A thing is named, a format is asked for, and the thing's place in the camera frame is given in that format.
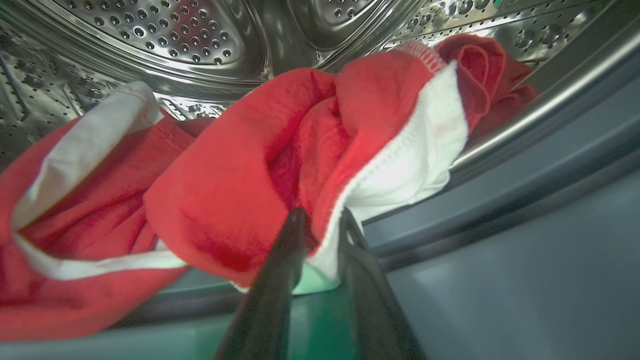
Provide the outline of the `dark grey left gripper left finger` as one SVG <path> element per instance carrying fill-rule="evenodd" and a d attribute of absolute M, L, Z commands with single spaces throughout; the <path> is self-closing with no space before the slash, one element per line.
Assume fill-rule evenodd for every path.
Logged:
<path fill-rule="evenodd" d="M 291 301 L 306 258 L 307 213 L 290 211 L 224 335 L 215 360 L 285 360 Z"/>

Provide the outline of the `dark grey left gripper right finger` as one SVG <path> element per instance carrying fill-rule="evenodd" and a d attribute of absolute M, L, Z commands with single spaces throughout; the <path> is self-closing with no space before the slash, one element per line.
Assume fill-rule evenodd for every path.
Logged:
<path fill-rule="evenodd" d="M 359 358 L 425 360 L 425 351 L 349 209 L 339 219 L 338 241 L 339 273 L 352 303 Z"/>

